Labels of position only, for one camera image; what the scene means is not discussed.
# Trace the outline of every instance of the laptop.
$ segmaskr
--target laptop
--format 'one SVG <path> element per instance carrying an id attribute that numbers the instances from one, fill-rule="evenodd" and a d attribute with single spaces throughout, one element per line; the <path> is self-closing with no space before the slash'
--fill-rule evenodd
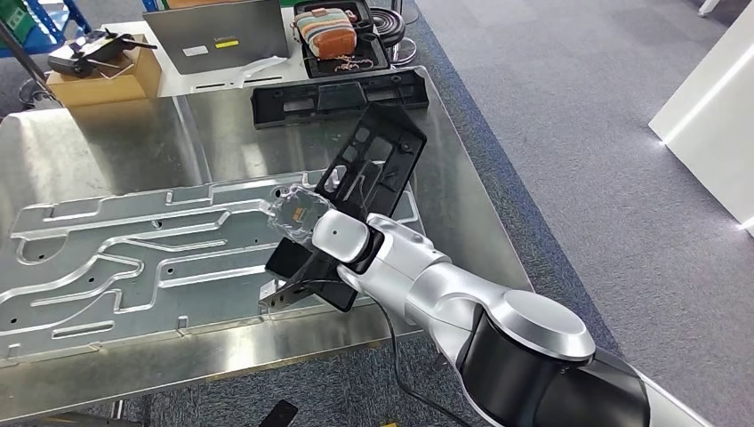
<path id="1" fill-rule="evenodd" d="M 144 19 L 181 74 L 288 57 L 279 0 L 245 0 L 147 12 Z"/>

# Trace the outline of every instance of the black plastic part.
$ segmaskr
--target black plastic part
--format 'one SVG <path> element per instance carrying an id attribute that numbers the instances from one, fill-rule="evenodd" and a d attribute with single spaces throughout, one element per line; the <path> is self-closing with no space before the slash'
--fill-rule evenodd
<path id="1" fill-rule="evenodd" d="M 369 102 L 418 109 L 427 108 L 429 98 L 415 69 L 264 85 L 252 91 L 254 127 L 358 116 Z"/>
<path id="2" fill-rule="evenodd" d="M 371 33 L 374 20 L 372 18 L 372 11 L 366 4 L 366 0 L 312 0 L 308 2 L 299 2 L 293 10 L 295 14 L 311 12 L 315 9 L 342 9 L 345 11 L 352 11 L 357 17 L 356 22 L 351 22 L 354 30 L 357 33 Z"/>
<path id="3" fill-rule="evenodd" d="M 285 256 L 271 256 L 265 268 L 277 278 L 287 280 L 293 277 L 304 262 L 311 256 L 311 251 L 304 246 L 296 244 L 289 238 L 283 238 L 275 248 Z"/>
<path id="4" fill-rule="evenodd" d="M 477 308 L 458 369 L 477 406 L 506 427 L 647 427 L 644 382 L 624 361 L 597 349 L 566 362 L 511 340 Z"/>
<path id="5" fill-rule="evenodd" d="M 361 33 L 357 35 L 356 48 L 350 55 L 352 60 L 370 60 L 369 63 L 359 64 L 358 68 L 338 69 L 343 64 L 343 60 L 320 60 L 309 49 L 308 44 L 302 44 L 301 49 L 304 55 L 304 66 L 307 74 L 311 78 L 329 77 L 329 76 L 347 76 L 349 74 L 363 73 L 365 71 L 377 71 L 380 69 L 390 68 L 390 59 L 385 47 L 382 45 L 380 38 L 374 33 Z"/>
<path id="6" fill-rule="evenodd" d="M 602 349 L 585 367 L 558 375 L 537 412 L 538 427 L 646 427 L 650 408 L 644 382 L 626 362 Z"/>
<path id="7" fill-rule="evenodd" d="M 405 185 L 419 160 L 419 155 L 427 142 L 427 136 L 411 121 L 401 107 L 370 104 L 359 120 L 356 129 L 330 164 L 315 192 L 327 198 L 339 211 L 363 221 L 366 213 L 391 216 Z M 373 146 L 389 148 L 385 163 L 381 167 L 370 158 Z M 346 172 L 334 189 L 325 187 L 333 170 L 341 166 Z M 371 263 L 384 236 L 373 230 L 369 250 L 351 266 L 365 271 Z M 278 248 L 270 256 L 265 268 L 288 280 L 288 284 L 269 299 L 282 295 L 284 301 L 297 301 L 307 294 L 316 294 L 341 311 L 350 310 L 357 292 L 343 283 L 336 271 L 340 262 L 325 252 L 315 249 L 312 255 L 301 264 L 292 276 L 291 264 L 301 249 L 307 250 L 292 241 Z"/>

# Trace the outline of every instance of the cardboard box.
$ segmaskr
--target cardboard box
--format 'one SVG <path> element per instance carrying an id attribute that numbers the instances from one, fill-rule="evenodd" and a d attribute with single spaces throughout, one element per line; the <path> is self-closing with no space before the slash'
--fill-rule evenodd
<path id="1" fill-rule="evenodd" d="M 144 41 L 142 35 L 134 35 L 134 40 Z M 162 69 L 151 49 L 136 47 L 124 51 L 117 65 L 133 66 L 120 76 L 102 77 L 97 71 L 87 78 L 76 78 L 52 72 L 47 77 L 55 98 L 64 107 L 81 107 L 83 105 L 104 104 L 108 102 L 143 100 L 156 98 L 160 87 Z"/>

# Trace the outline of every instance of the metal plate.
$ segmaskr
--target metal plate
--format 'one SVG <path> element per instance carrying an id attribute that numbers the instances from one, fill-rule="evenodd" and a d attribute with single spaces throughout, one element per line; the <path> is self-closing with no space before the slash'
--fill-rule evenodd
<path id="1" fill-rule="evenodd" d="M 323 172 L 23 209 L 0 249 L 0 367 L 255 317 L 281 238 L 261 202 Z M 410 188 L 393 217 L 424 231 Z"/>

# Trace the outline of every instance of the open case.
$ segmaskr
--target open case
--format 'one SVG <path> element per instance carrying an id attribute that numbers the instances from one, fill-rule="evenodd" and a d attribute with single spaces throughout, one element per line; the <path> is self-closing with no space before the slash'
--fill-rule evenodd
<path id="1" fill-rule="evenodd" d="M 374 33 L 374 20 L 370 12 L 369 5 L 364 0 L 332 0 L 332 1 L 307 1 L 300 2 L 294 6 L 295 14 L 311 12 L 319 8 L 336 8 L 345 11 L 351 11 L 357 16 L 356 22 L 353 22 L 354 30 L 357 33 L 357 45 L 352 57 L 355 60 L 370 60 L 372 66 L 354 69 L 337 69 L 343 64 L 343 60 L 320 60 L 309 47 L 304 43 L 301 44 L 303 50 L 304 65 L 309 77 L 327 77 L 343 76 L 364 71 L 377 71 L 380 69 L 390 68 L 390 60 L 380 38 Z"/>

